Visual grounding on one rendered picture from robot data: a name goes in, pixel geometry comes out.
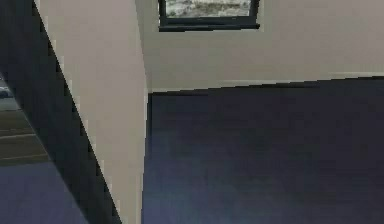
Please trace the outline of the dark framed window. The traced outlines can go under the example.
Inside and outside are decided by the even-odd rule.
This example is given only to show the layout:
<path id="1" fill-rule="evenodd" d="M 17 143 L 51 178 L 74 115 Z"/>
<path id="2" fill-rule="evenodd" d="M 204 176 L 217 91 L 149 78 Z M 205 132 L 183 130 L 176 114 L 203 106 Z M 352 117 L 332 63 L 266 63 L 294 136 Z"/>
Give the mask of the dark framed window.
<path id="1" fill-rule="evenodd" d="M 258 29 L 260 0 L 158 0 L 160 32 Z"/>

